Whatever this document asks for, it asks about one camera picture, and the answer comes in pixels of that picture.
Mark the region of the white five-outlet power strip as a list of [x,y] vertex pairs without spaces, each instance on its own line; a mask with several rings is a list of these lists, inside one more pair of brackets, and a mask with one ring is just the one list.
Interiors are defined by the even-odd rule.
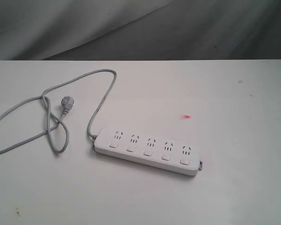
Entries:
[[202,169],[199,150],[193,144],[136,131],[105,127],[94,148],[100,154],[188,176]]

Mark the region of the grey backdrop cloth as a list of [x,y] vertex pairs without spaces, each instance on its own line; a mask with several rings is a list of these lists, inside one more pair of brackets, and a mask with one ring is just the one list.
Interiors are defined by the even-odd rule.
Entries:
[[0,60],[281,59],[281,0],[0,0]]

